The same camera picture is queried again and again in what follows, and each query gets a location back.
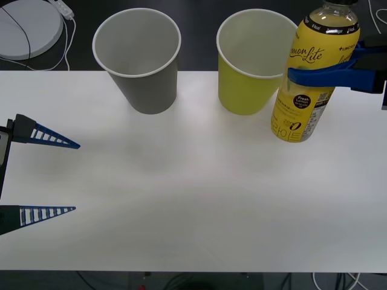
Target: paper cup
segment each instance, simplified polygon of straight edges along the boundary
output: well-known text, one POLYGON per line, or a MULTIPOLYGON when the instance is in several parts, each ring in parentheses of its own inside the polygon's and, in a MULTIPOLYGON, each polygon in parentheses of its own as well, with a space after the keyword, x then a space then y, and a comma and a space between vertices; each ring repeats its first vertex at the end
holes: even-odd
POLYGON ((176 99, 181 34, 162 12, 135 8, 110 16, 97 29, 93 54, 137 111, 157 114, 176 99))
POLYGON ((261 110, 278 89, 296 35, 289 18, 264 9, 244 10, 218 30, 219 99, 238 115, 261 110))

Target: plastic bottle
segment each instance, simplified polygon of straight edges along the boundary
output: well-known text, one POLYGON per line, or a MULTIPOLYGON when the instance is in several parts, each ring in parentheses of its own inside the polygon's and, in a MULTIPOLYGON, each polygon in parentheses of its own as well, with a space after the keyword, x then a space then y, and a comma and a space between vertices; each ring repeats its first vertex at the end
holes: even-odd
POLYGON ((299 25, 272 114, 272 131, 278 138, 301 142, 313 133, 334 88, 299 86, 289 81, 287 69, 319 69, 348 61, 360 36, 350 9, 356 2, 324 1, 299 25))

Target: bottle cap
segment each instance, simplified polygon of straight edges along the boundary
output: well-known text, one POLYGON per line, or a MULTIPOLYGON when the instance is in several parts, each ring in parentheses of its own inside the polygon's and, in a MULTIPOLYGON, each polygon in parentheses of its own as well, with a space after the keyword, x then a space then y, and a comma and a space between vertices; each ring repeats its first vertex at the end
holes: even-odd
POLYGON ((329 3, 339 4, 339 5, 352 5, 357 3, 358 0, 327 0, 329 3))

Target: white round device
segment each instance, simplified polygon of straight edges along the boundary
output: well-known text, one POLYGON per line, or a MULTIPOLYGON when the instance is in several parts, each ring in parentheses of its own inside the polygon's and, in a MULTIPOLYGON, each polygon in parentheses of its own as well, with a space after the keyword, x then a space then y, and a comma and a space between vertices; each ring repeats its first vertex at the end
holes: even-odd
MULTIPOLYGON (((62 34, 62 17, 46 1, 18 0, 4 8, 27 34, 31 46, 30 57, 49 50, 62 34)), ((28 59, 25 34, 3 9, 0 9, 0 57, 11 60, 28 59)))

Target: gray paper cup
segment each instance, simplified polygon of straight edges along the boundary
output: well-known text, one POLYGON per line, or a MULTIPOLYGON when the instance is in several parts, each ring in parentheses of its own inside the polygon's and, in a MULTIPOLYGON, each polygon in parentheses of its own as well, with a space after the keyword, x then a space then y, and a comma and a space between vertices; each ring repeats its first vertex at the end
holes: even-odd
POLYGON ((181 34, 162 12, 124 10, 97 29, 93 54, 137 111, 157 114, 168 109, 177 93, 177 54, 181 34))

